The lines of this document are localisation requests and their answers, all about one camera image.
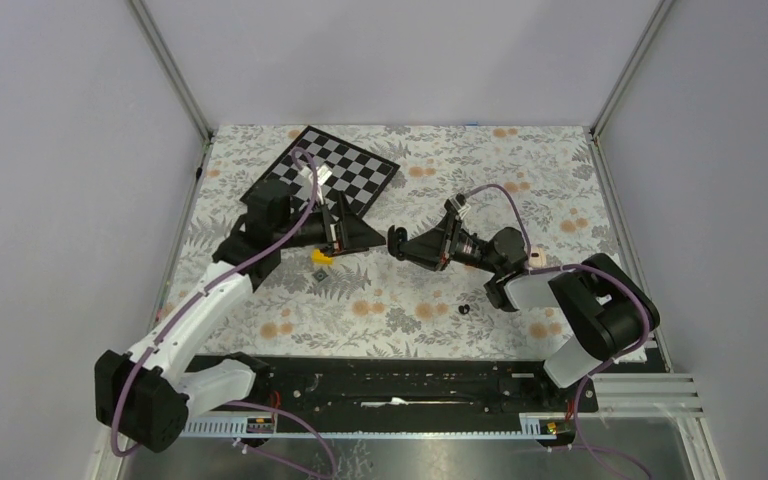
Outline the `black earbud case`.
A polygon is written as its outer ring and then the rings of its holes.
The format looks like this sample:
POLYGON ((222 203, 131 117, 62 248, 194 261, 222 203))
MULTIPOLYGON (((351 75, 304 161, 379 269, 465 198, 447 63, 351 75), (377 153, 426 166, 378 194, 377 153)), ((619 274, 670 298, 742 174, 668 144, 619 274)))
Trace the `black earbud case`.
POLYGON ((387 232, 387 250, 389 255, 399 261, 403 261, 405 254, 401 247, 407 239, 407 230, 404 227, 391 226, 387 232))

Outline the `beige earbud charging case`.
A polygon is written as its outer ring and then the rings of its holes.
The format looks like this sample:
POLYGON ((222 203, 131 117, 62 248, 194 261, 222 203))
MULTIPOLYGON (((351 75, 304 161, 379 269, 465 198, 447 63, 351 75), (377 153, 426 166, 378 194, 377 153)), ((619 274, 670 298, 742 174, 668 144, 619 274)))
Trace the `beige earbud charging case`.
POLYGON ((548 264, 545 251, 541 247, 533 247, 529 254, 528 265, 531 269, 542 269, 548 264))

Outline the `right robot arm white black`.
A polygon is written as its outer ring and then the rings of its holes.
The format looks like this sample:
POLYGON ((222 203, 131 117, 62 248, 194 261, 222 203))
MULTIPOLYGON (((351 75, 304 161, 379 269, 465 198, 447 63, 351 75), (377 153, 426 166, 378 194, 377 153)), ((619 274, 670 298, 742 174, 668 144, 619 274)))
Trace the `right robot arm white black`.
POLYGON ((468 232, 454 213, 414 238, 392 226, 387 246, 391 256, 426 270, 441 272, 459 263, 490 273, 484 290, 498 310, 562 312, 572 336, 544 360, 542 378, 533 386, 535 402, 549 412, 572 400, 572 385, 645 344, 660 324, 653 301, 604 253, 578 264, 535 268, 519 230, 507 227, 484 240, 468 232))

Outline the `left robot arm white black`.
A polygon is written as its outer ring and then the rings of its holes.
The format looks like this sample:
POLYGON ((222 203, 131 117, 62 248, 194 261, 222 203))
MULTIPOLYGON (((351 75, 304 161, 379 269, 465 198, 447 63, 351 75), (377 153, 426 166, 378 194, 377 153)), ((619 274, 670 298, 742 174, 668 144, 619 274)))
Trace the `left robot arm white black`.
POLYGON ((226 357, 191 372, 189 366, 218 322, 248 300, 280 265, 285 249, 313 247, 327 256, 368 251, 385 237, 339 193, 333 205, 312 197, 297 210, 287 184, 270 180, 251 192, 246 212, 220 243, 185 301, 125 353, 104 352, 94 367, 97 420, 110 429, 115 455, 126 436, 153 452, 168 448, 185 424, 236 401, 256 411, 270 385, 248 360, 226 357))

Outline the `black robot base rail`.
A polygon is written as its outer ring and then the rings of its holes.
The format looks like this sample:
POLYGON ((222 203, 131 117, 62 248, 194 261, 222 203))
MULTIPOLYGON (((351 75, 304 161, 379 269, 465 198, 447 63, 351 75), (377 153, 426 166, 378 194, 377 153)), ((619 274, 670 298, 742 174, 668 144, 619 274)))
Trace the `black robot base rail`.
POLYGON ((246 402, 277 407, 306 422, 360 412, 525 414, 564 419, 571 408, 595 413, 591 381, 580 400, 575 387, 556 389, 537 361, 428 360, 255 356, 255 385, 246 402))

